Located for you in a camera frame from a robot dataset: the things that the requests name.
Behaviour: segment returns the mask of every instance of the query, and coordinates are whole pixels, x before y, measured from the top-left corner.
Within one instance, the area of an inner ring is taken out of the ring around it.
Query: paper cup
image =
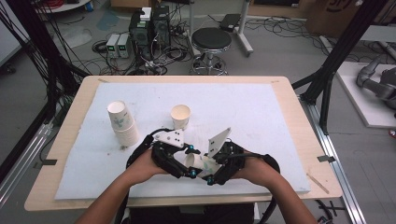
[[[134,117],[123,101],[110,103],[107,112],[114,131],[125,131],[134,125]]]
[[[114,130],[120,144],[125,147],[130,147],[139,141],[139,131],[137,130],[136,124],[124,131]]]
[[[190,153],[184,160],[186,167],[193,167],[202,170],[198,177],[213,175],[220,168],[221,165],[217,164],[213,159],[207,156]]]
[[[171,110],[171,117],[174,122],[174,129],[186,130],[189,124],[191,111],[186,105],[175,105]]]

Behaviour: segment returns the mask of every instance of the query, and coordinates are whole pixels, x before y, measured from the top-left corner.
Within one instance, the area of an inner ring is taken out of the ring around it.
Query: electronic device
[[[300,0],[254,0],[256,5],[297,7]]]
[[[132,51],[132,42],[129,34],[120,35],[117,47],[119,48],[119,54],[121,58],[129,58]]]
[[[227,14],[224,19],[220,23],[220,29],[232,32],[233,28],[238,24],[239,19],[241,18],[241,14]]]
[[[177,3],[177,4],[183,4],[183,5],[189,5],[190,0],[163,0],[164,2],[171,2],[171,3]]]
[[[151,7],[142,7],[142,12],[140,13],[140,20],[149,21],[151,19]]]
[[[155,50],[155,46],[151,47],[153,40],[152,22],[141,21],[140,13],[136,12],[132,15],[129,33],[133,42],[135,57],[143,57],[147,61],[152,61],[152,51]]]
[[[161,48],[171,46],[169,6],[155,7],[152,14],[152,22],[154,23],[157,45]]]
[[[109,58],[119,58],[119,48],[117,43],[119,42],[120,35],[111,35],[106,43],[107,55]]]

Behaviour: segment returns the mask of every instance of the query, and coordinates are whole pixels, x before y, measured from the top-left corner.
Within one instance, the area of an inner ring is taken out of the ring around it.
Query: wooden table
[[[92,103],[96,88],[102,82],[133,83],[263,83],[271,84],[276,94],[291,138],[297,149],[311,191],[300,194],[302,199],[338,198],[341,187],[327,162],[319,162],[324,155],[318,139],[297,99],[294,90],[285,77],[86,77],[70,107],[58,136],[47,157],[57,160],[56,165],[43,166],[26,200],[28,211],[87,208],[92,200],[55,201],[54,196],[61,181],[68,154],[78,136],[78,130]],[[176,198],[139,198],[128,202],[129,206],[187,205],[208,203],[248,203],[269,201],[271,195],[227,195]]]

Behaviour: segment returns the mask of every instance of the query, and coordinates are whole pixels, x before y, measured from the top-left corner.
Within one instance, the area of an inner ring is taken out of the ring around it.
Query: forearm
[[[274,182],[275,184],[269,187],[269,190],[276,198],[276,202],[286,223],[317,224],[311,212],[283,176],[280,175]]]
[[[76,223],[110,223],[131,187],[125,176],[120,175],[96,199]]]

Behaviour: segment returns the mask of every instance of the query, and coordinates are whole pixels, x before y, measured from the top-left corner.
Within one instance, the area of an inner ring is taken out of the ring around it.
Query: white foam board
[[[358,73],[366,65],[367,63],[343,63],[338,69],[338,76],[341,79],[341,83],[367,127],[395,128],[396,118],[394,118],[394,114],[396,111],[387,107],[372,91],[356,85]],[[379,82],[382,72],[394,66],[379,64],[375,69],[372,80]]]
[[[180,83],[103,83],[81,125],[76,143],[67,158],[56,200],[92,199],[125,169],[125,162],[136,146],[120,149],[111,129],[107,105],[124,101],[140,132],[146,134],[161,127],[172,128],[170,111],[184,104],[191,109],[186,143],[205,153],[208,139],[232,128],[230,138],[241,147],[278,160],[285,176],[297,192],[308,192],[309,183],[291,140],[271,85],[266,84],[180,84]],[[176,154],[183,161],[184,152]],[[134,186],[131,197],[168,197],[264,193],[267,189],[246,180],[231,180],[223,186],[208,186],[200,178],[176,179],[156,175]]]

